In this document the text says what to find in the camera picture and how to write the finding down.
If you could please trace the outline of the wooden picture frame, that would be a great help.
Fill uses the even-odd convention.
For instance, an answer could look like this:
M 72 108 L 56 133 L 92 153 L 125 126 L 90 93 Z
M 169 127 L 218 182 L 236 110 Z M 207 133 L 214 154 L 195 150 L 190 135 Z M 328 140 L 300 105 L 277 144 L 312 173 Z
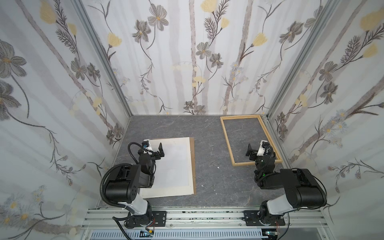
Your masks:
M 258 148 L 262 140 L 268 141 L 274 148 L 277 155 L 276 163 L 283 163 L 281 151 L 278 150 L 270 131 L 267 129 L 264 116 L 221 116 L 220 122 L 232 166 L 253 166 L 254 162 L 245 156 L 245 152 L 247 151 L 248 144 Z

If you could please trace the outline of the white mat photo sheet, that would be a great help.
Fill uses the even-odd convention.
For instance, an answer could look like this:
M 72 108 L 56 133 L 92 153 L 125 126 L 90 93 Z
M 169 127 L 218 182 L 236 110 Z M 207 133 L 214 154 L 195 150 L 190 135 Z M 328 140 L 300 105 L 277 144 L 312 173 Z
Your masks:
M 165 156 L 156 160 L 153 186 L 141 188 L 140 196 L 152 199 L 193 195 L 190 138 L 154 139 L 149 142 L 154 152 L 162 143 Z

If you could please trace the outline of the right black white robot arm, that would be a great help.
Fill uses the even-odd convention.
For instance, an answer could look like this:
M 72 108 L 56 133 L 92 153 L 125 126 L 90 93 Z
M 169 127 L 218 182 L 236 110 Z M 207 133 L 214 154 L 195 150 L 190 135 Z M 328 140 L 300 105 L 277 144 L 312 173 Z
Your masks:
M 248 145 L 246 156 L 255 163 L 254 181 L 260 189 L 285 191 L 278 198 L 263 201 L 256 216 L 246 216 L 246 219 L 264 226 L 283 226 L 285 214 L 300 209 L 315 210 L 326 205 L 326 190 L 308 169 L 275 171 L 277 154 L 269 142 L 261 141 L 257 150 Z

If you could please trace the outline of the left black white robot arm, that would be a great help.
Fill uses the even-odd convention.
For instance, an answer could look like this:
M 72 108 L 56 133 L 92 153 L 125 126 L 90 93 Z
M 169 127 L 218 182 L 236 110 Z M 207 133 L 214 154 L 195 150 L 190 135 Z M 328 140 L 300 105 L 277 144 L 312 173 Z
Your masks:
M 128 211 L 126 217 L 113 217 L 121 230 L 153 227 L 155 217 L 151 204 L 140 196 L 139 189 L 150 189 L 154 185 L 156 161 L 165 156 L 163 145 L 159 144 L 153 151 L 147 140 L 140 144 L 131 142 L 127 149 L 135 163 L 117 164 L 109 169 L 102 177 L 100 196 L 107 205 Z

